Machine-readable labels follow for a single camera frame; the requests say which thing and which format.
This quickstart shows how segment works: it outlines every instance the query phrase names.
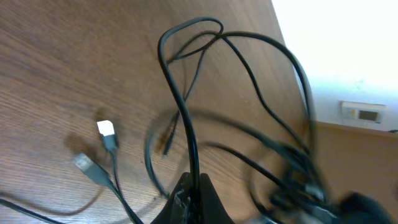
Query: wood grain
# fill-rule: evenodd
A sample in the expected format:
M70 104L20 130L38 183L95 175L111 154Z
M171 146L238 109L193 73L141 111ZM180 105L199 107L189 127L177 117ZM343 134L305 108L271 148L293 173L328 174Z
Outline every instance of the wood grain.
M147 176L143 145L152 120L175 108L157 61L163 32L194 17L213 16L225 30L258 32L283 42L271 1L263 0L4 0L0 10L0 191L2 197L67 223L126 221L117 198L71 163L83 151L109 168L96 130L99 119L115 122L121 185L131 207L146 223L161 211L165 200ZM205 29L217 26L204 22L181 31L170 38L167 52ZM287 59L264 43L231 40L252 66L270 107L302 133L303 104ZM197 60L195 55L172 65L181 89L192 79ZM218 43L206 54L188 106L217 111L292 142L262 109L244 67L226 44ZM263 158L274 172L281 165L277 155L235 130L195 122L195 131L199 141L219 141ZM169 190L188 170L186 158L179 126L170 155L153 155L154 169ZM200 152L200 163L233 219L257 214L247 194L244 164L212 150ZM266 195L273 185L257 178L259 192ZM39 223L5 207L0 207L0 221Z

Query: brown wooden surface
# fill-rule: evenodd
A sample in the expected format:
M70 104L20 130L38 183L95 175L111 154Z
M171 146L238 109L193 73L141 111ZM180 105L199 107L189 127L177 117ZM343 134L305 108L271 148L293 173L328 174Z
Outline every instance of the brown wooden surface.
M143 145L151 122L175 108L157 61L163 32L194 17L214 16L226 30L258 32L283 41L271 1L264 0L4 0L0 10L1 196L67 223L126 221L117 198L109 190L101 191L71 163L83 151L109 168L98 119L115 122L121 185L130 206L146 223L162 209L165 200L158 198L148 178ZM167 51L205 29L217 26L205 22L184 30L170 38ZM259 41L232 41L252 66L265 100L301 133L303 106L287 59ZM197 59L195 55L172 65L181 89L192 79ZM262 109L244 67L224 43L205 56L188 105L223 113L274 139L292 141ZM265 150L242 133L199 121L195 129L198 141L223 142L273 171L280 167L273 152L258 156ZM182 171L188 170L181 125L169 157L156 154L153 161L159 179L172 190ZM216 150L200 152L200 163L233 219L257 213L246 191L244 164ZM262 194L273 187L257 179ZM96 195L96 201L87 205ZM0 222L38 223L5 207L0 207Z

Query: white device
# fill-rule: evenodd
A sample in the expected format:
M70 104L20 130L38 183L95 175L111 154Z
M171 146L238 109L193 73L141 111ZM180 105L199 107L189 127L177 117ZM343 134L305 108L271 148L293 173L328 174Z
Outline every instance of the white device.
M341 112L344 119L359 119L372 123L380 124L386 105L370 104L370 103L355 103L355 102L342 102Z

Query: cable plug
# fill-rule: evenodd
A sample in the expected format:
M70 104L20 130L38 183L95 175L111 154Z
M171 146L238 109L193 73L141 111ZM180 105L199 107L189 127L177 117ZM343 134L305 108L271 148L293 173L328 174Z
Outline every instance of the cable plug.
M113 123L108 120L98 121L97 126L105 149L111 154L115 154L118 149L118 140L114 132Z
M113 186L108 172L92 161L86 154L79 154L73 162L94 183L108 188Z

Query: bundle of cables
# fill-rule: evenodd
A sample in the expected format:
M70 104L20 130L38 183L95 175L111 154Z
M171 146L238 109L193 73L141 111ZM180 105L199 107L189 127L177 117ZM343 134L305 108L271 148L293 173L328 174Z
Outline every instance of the bundle of cables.
M201 32L197 35L194 35L190 40L188 40L186 43L183 44L180 50L178 50L176 53L174 53L170 59L166 60L165 55L164 55L164 46L166 40L173 35L174 33L189 27L193 24L196 24L198 22L203 22L203 21L211 21L215 22L220 25L220 30L218 32L212 31L212 30L207 30L204 32ZM311 96L311 91L308 85L307 78L305 76L305 73L297 61L297 59L293 56L293 54L282 44L280 44L278 41L261 35L261 34L256 34L256 33L251 33L251 32L223 32L223 24L212 17L199 17L196 19L192 19L188 22L185 22L177 27L174 27L170 30L168 30L159 40L158 44L158 57L159 57L159 63L160 66L162 67L162 70L164 72L165 78L170 86L170 89L172 91L172 94L175 98L175 101L178 106L178 112L174 113L174 115L171 118L171 125L169 129L169 134L167 138L167 142L165 144L165 148L163 153L168 154L173 138L175 136L175 131L177 128L177 122L179 117L182 118L183 125L185 127L185 133L187 135L187 143L188 143L188 152L189 152L189 162L190 162L190 178L191 178L191 186L193 192L199 192L200 189L200 171L199 171L199 157L198 157L198 144L197 140L195 137L195 132L193 129L192 125L192 119L193 118L201 118L201 119L209 119L213 121L217 121L219 123L223 123L227 126L230 126L232 128L236 128L256 139L258 139L265 147L275 150L278 154L280 154L284 159L286 159L289 169L287 171L287 175L284 178L278 178L271 174L269 171L267 171L265 168L257 164L256 162L250 160L246 156L242 155L238 151L235 151L234 149L231 149L228 146L219 144L217 142L204 142L203 145L205 146L210 146L214 147L217 149L221 149L222 151L228 152L239 159L241 159L243 162L248 164L249 166L253 167L256 169L258 172L260 172L262 175L265 177L269 178L271 181L273 181L278 187L279 191L277 192L276 196L272 198L271 197L271 202L276 207L282 207L286 208L289 207L289 205L294 205L294 208L299 208L302 210L305 210L307 212L313 212L314 206L316 207L321 207L326 204L327 202L327 194L326 190L320 180L320 176L313 165L312 162L312 157L313 153L315 152L315 126L313 123L313 109L312 109L312 96ZM212 35L213 38L204 46L183 54L184 50L195 40L197 40L200 37L206 36L206 35ZM257 39L264 41L268 44L271 44L278 50L280 50L291 62L292 65L297 72L297 75L299 77L299 80L302 85L302 90L303 90L303 95L304 95L304 100L305 100L305 107L306 107L306 115L308 118L308 131L309 131L309 146L307 146L304 141L298 136L298 134L293 131L291 127L289 127L284 121L282 121L266 104L264 101L259 85L257 84L257 81L254 77L254 74L248 65L247 61L244 59L240 51L237 49L237 47L229 40L230 37L248 37L251 39ZM226 118L224 116L211 113L208 111L198 111L198 110L188 110L187 106L185 104L185 101L188 99L190 96L193 87L195 86L195 83L198 79L199 76L199 71L200 67L202 65L203 58L205 56L206 51L213 46L217 41L223 40L225 41L231 49L234 51L234 53L238 56L240 61L242 62L243 66L245 67L248 75L250 76L250 79L252 81L252 84L254 86L254 89L256 90L257 97L259 98L259 101L261 102L261 105L264 107L264 109L295 139L297 142L297 145L299 148L295 148L291 145L288 144L282 144L279 142L276 142L274 140L271 140L268 138L266 135L262 134L260 131L249 127L243 123L237 122L233 119ZM195 73L195 76L193 78L192 84L190 85L189 89L183 96L178 88L176 83L174 82L174 79L172 77L172 74L169 70L169 65L173 62L176 62L180 59L189 57L193 54L200 53L200 58L197 64L197 70ZM146 137L145 141L145 163L146 163L146 169L149 174L149 177L157 190L160 192L160 194L166 198L169 197L169 193L165 191L163 188L162 184L159 182L157 179L154 169L152 167L151 163L151 158L150 158L150 153L152 152L153 148L153 142L154 142L154 136L155 136L155 130L151 129L148 131L148 135ZM130 219L134 223L142 223L142 221L138 218L138 216L132 211L130 206L127 204L126 200L123 197L119 181L118 181L118 174L117 174L117 167L116 167L116 140L114 138L114 132L111 134L106 134L102 133L103 140L104 140L104 145L105 148L111 153L112 158L113 158L113 168L114 168L114 179L116 186L112 183L112 181L109 178L109 175L102 167L100 167L98 164L95 164L93 161L91 161L88 157L85 155L80 155L80 158L78 162L76 163L77 166L85 173L91 180L96 182L97 184L107 186L110 188L115 195L120 199L122 205L124 206L127 214L129 215ZM257 197L254 195L254 193L250 193L250 196L257 207L257 209L260 211L262 215L265 217L270 217L272 216L271 210L266 209L265 206L262 205L262 203L257 199ZM0 203L2 205L5 205L9 208L12 208L18 212L24 213L26 215L29 215L31 217L37 218L39 220L42 220L47 223L60 223L55 220L51 220L47 217L44 217L42 215L39 215L35 212L29 211L25 208L22 208L18 205L15 205L11 202L8 202L4 199L0 200Z

